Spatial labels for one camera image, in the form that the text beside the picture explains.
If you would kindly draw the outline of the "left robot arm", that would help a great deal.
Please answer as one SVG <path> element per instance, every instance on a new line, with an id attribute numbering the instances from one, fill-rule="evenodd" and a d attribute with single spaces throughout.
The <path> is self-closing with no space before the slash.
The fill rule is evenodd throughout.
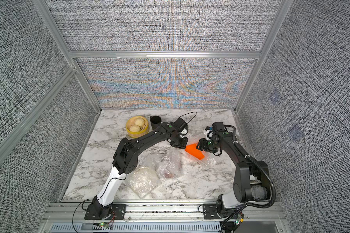
<path id="1" fill-rule="evenodd" d="M 188 124 L 179 117 L 175 122 L 161 123 L 144 136 L 123 138 L 113 155 L 112 169 L 107 181 L 89 205 L 92 216 L 105 219 L 110 215 L 116 192 L 127 175 L 138 166 L 138 157 L 142 152 L 162 141 L 168 141 L 171 147 L 185 149 L 188 130 Z"/>

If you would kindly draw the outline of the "bubble wrap around orange plate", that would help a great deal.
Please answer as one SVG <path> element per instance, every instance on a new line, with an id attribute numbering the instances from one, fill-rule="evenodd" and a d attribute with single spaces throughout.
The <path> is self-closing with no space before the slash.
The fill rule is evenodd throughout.
<path id="1" fill-rule="evenodd" d="M 200 138 L 198 138 L 198 137 L 189 137 L 187 145 L 190 145 L 193 143 L 198 144 L 199 140 L 200 140 Z M 185 156 L 186 156 L 186 158 L 192 160 L 193 162 L 197 162 L 198 164 L 200 164 L 204 167 L 211 168 L 217 164 L 217 161 L 215 160 L 213 154 L 211 154 L 209 152 L 205 152 L 205 151 L 202 151 L 202 152 L 205 155 L 205 158 L 203 160 L 198 160 L 197 158 L 194 158 L 193 156 L 188 154 L 186 151 L 185 151 Z"/>

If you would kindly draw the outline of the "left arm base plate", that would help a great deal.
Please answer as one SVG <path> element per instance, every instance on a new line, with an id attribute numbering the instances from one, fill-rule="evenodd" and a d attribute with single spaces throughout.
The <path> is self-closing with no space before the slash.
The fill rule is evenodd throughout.
<path id="1" fill-rule="evenodd" d="M 90 204 L 84 220 L 123 220 L 126 213 L 126 204 L 111 204 L 107 207 L 95 208 Z"/>

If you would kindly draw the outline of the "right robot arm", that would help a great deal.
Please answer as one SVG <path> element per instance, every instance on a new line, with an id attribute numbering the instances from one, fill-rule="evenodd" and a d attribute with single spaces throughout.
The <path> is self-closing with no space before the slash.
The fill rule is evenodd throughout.
<path id="1" fill-rule="evenodd" d="M 276 188 L 269 176 L 268 165 L 252 157 L 230 133 L 217 133 L 213 139 L 199 140 L 196 148 L 216 156 L 226 152 L 235 165 L 233 190 L 222 194 L 216 202 L 216 212 L 228 218 L 246 207 L 266 209 L 276 201 Z"/>

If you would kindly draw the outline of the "bubble dark red plate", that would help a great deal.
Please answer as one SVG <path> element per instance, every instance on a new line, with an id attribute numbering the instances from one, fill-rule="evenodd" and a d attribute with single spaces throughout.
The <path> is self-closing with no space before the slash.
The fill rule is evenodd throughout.
<path id="1" fill-rule="evenodd" d="M 153 166 L 157 175 L 163 179 L 174 179 L 183 174 L 181 153 L 174 148 L 157 154 L 153 158 Z"/>

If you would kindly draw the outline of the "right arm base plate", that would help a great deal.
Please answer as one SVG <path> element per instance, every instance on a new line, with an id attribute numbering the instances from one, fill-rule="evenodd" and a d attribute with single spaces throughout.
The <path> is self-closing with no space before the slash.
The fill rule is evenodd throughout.
<path id="1" fill-rule="evenodd" d="M 204 203 L 202 204 L 202 213 L 204 219 L 213 220 L 213 219 L 224 219 L 225 217 L 220 212 L 220 206 L 218 204 Z"/>

